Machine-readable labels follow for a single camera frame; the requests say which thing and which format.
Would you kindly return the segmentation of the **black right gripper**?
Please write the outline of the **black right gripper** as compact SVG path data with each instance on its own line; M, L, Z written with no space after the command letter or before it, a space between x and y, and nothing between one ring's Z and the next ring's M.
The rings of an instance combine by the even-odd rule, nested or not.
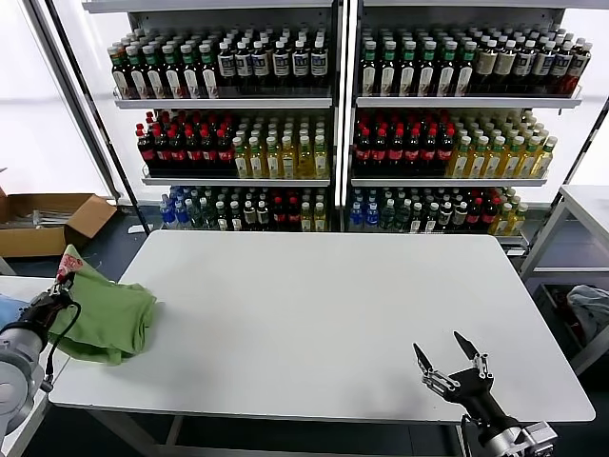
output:
M489 370L488 354L480 352L458 331L454 330L453 335L471 367L447 376L433 368L422 349L414 343L422 382L431 390L452 390L453 382L459 383L445 394L445 400L465 408L477 424L480 437L495 437L511 427L518 427L520 423L508 416L491 394L494 375Z

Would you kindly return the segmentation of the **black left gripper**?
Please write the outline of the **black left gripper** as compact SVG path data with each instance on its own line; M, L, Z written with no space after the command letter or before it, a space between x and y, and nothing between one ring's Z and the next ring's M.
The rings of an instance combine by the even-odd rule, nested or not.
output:
M42 292L23 310L20 323L38 334L47 334L59 311L71 305L69 293L72 286L72 280L55 282L50 287L50 292Z

